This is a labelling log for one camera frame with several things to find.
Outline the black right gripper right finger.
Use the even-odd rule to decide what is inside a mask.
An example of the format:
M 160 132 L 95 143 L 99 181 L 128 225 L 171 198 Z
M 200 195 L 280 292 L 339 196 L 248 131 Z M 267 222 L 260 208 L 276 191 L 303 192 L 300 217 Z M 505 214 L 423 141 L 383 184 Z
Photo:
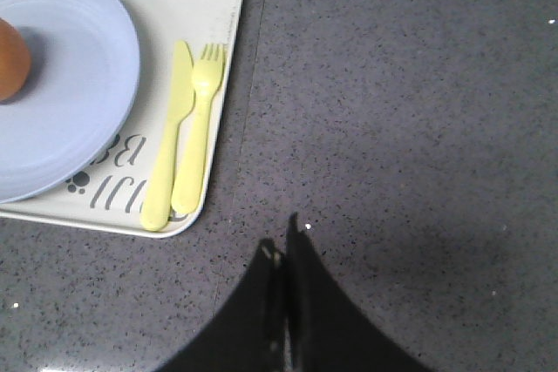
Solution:
M 361 312 L 289 217 L 287 313 L 295 371 L 427 371 Z

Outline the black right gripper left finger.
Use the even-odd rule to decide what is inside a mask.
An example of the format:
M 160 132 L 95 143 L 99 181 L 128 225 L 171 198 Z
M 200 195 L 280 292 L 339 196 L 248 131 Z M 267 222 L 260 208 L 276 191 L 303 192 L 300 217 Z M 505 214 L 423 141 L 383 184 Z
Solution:
M 285 266 L 261 240 L 242 280 L 211 322 L 163 365 L 165 371 L 283 371 Z

